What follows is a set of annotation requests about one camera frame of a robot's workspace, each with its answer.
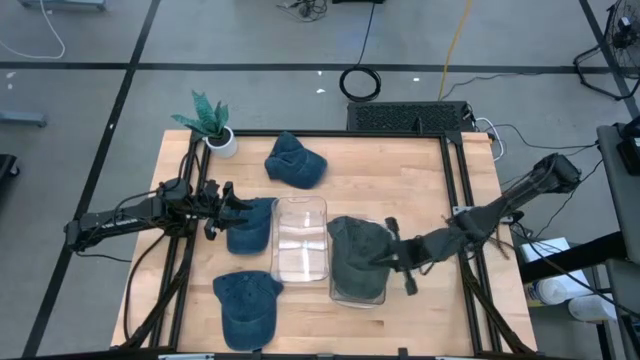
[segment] yellow cable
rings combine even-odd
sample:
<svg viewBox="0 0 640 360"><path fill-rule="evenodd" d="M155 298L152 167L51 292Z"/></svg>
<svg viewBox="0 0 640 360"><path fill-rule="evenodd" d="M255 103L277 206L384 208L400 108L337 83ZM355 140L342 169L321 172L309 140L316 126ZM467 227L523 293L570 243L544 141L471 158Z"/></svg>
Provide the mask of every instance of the yellow cable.
<svg viewBox="0 0 640 360"><path fill-rule="evenodd" d="M464 26L464 22L467 20L467 16L469 16L469 12L471 11L471 3L473 0L467 0L467 5L464 7L464 14L460 19L460 24L458 24L458 29L456 30L456 34L453 36L453 41L451 42L451 46L449 46L449 52L447 52L447 60L444 63L444 70L442 71L442 81L440 81L440 91L438 92L438 101L442 99L442 92L444 91L444 83L447 78L447 70L449 69L449 60L451 60L451 54L453 53L453 48L456 47L456 43L458 42L458 38L460 37L460 33L462 32L462 27Z"/></svg>

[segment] black mesh tray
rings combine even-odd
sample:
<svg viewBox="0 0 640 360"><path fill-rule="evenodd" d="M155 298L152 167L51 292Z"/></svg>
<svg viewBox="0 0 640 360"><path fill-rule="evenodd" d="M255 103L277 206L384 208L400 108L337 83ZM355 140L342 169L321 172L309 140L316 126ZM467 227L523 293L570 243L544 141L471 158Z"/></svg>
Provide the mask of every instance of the black mesh tray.
<svg viewBox="0 0 640 360"><path fill-rule="evenodd" d="M416 119L424 132L473 131L465 101L351 103L347 130L415 131Z"/></svg>

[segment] white flower pot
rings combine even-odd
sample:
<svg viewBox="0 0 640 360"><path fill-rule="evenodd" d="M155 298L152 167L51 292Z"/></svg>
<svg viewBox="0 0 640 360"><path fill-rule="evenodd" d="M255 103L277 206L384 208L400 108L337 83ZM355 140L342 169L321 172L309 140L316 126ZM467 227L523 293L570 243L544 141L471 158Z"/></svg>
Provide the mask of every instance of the white flower pot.
<svg viewBox="0 0 640 360"><path fill-rule="evenodd" d="M211 149L211 152L213 152L215 156L228 158L232 157L236 153L236 151L238 151L238 142L236 141L236 137L230 127L225 126L224 129L231 135L226 143L219 144L216 143L214 139L212 139L212 141L209 141L208 136L204 138L204 142L207 144L209 149Z"/></svg>

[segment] potted plant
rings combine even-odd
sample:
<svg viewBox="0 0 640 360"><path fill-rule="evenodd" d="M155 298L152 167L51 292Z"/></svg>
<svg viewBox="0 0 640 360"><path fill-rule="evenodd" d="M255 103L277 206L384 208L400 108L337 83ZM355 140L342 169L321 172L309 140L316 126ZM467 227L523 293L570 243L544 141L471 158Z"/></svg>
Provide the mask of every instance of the potted plant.
<svg viewBox="0 0 640 360"><path fill-rule="evenodd" d="M227 105L221 106L221 102L218 101L214 110L204 92L198 94L191 91L191 95L198 119L190 119L182 115L171 115L171 117L193 130L196 136L204 140L214 155L223 158L233 156L238 150L238 143L233 135L233 130L226 126L229 120Z"/></svg>

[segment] white cable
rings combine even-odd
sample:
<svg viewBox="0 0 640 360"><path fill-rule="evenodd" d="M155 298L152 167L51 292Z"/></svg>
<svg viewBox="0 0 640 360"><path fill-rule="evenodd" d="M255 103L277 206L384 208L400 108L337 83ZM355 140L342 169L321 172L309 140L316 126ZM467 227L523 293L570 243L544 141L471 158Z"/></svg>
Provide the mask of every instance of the white cable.
<svg viewBox="0 0 640 360"><path fill-rule="evenodd" d="M5 43L3 43L2 40L0 40L0 45L2 45L2 47L4 47L5 49L9 50L10 52L12 52L12 53L14 53L14 54L16 54L18 56L26 57L27 59L51 59L51 60L61 59L64 56L64 53L67 50L67 48L64 46L64 42L62 41L62 39L60 39L60 36L56 32L56 30L53 28L53 25L51 25L51 21L49 21L49 17L47 16L47 12L44 9L44 0L40 0L40 9L42 10L42 15L44 15L44 19L47 20L47 24L49 24L49 28L51 29L51 32L56 37L56 39L58 39L58 42L60 43L60 47L62 47L62 50L60 51L60 55L58 55L58 56L28 55L28 54L23 54L21 52L13 50L9 46L7 46Z"/></svg>
<svg viewBox="0 0 640 360"><path fill-rule="evenodd" d="M496 130L496 127L493 126L493 123L491 121L489 121L489 119L487 119L487 118L476 118L476 121L478 121L478 120L485 121L487 124L489 124L489 126L491 126L491 130L493 131L493 134L496 136L496 140L498 141L498 145L500 145L500 155L498 155L497 158L494 158L493 161L500 160L500 158L502 158L502 155L504 155L504 145L502 145L502 139L500 139L500 134L498 134L498 130Z"/></svg>

